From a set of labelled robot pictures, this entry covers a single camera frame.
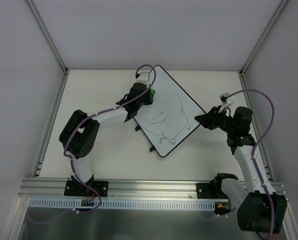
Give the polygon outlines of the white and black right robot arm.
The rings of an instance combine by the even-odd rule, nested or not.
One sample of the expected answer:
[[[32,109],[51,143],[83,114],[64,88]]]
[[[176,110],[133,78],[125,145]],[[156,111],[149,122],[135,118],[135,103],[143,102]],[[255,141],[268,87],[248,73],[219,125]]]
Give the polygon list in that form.
[[[237,210],[242,231],[267,233],[271,237],[281,231],[287,200],[271,185],[256,153],[256,142],[250,134],[252,115],[253,111],[243,106],[233,116],[226,115],[221,106],[214,106],[195,120],[206,129],[221,129],[227,134],[227,145],[244,177],[245,185],[241,185],[233,174],[217,174],[210,183],[213,194],[217,198],[229,198]]]

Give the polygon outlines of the whiteboard with rabbit drawing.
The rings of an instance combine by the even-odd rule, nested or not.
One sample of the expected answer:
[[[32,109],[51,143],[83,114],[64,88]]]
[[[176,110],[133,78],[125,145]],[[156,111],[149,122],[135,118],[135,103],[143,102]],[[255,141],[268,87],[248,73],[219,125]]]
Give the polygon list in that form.
[[[151,143],[150,151],[165,158],[199,127],[195,117],[206,111],[161,65],[149,72],[149,82],[153,103],[142,106],[134,120]]]

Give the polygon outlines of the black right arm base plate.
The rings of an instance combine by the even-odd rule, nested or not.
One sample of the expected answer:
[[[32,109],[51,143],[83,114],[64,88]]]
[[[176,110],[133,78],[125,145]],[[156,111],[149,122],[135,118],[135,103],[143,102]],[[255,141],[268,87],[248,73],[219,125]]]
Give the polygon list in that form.
[[[198,199],[218,199],[217,192],[212,183],[199,182],[195,186]]]

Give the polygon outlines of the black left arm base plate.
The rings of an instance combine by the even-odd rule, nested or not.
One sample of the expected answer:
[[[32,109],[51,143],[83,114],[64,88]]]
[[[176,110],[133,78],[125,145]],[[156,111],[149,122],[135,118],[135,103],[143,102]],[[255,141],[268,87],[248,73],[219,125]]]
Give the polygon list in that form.
[[[64,195],[69,197],[90,197],[92,194],[95,194],[91,190],[93,188],[100,197],[107,197],[109,190],[109,182],[103,180],[89,180],[86,187],[78,182],[75,178],[68,179],[64,188]]]

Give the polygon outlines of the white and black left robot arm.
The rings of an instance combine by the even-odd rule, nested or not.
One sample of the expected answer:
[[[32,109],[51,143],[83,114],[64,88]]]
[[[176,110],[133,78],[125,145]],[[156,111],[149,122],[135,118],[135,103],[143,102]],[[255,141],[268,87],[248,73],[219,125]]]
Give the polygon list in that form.
[[[99,186],[91,172],[88,155],[92,151],[100,130],[116,123],[124,123],[134,118],[142,106],[154,102],[155,90],[136,82],[129,93],[109,109],[92,115],[78,109],[73,112],[59,135],[63,155],[70,159],[71,178],[66,182],[66,196],[92,196],[99,193]]]

